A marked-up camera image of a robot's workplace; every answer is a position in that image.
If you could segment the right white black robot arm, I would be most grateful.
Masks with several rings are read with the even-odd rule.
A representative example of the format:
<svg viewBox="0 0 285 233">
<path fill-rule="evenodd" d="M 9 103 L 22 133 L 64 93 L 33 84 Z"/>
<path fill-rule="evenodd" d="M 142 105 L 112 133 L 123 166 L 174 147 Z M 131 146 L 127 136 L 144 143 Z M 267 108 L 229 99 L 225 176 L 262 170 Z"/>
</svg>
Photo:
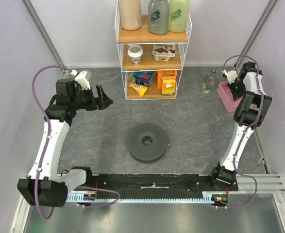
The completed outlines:
<svg viewBox="0 0 285 233">
<path fill-rule="evenodd" d="M 230 103 L 237 102 L 234 112 L 235 128 L 229 146 L 218 165 L 213 168 L 210 187 L 215 191 L 237 190 L 236 172 L 245 145 L 254 132 L 261 126 L 272 97 L 262 86 L 263 73 L 256 62 L 246 62 L 239 72 L 222 70 L 227 79 L 227 90 L 220 97 Z"/>
</svg>

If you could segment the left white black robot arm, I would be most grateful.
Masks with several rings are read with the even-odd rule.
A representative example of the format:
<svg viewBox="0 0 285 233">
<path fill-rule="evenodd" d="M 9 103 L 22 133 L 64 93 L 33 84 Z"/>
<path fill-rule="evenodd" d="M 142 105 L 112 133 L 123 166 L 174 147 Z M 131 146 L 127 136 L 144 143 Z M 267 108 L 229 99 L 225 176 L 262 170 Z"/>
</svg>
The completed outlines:
<svg viewBox="0 0 285 233">
<path fill-rule="evenodd" d="M 104 110 L 113 101 L 100 84 L 98 96 L 81 81 L 61 79 L 56 82 L 56 94 L 44 111 L 44 131 L 35 163 L 17 189 L 31 206 L 62 207 L 68 194 L 79 187 L 88 191 L 93 187 L 92 171 L 86 166 L 74 166 L 69 173 L 58 176 L 58 163 L 65 137 L 79 110 Z"/>
</svg>

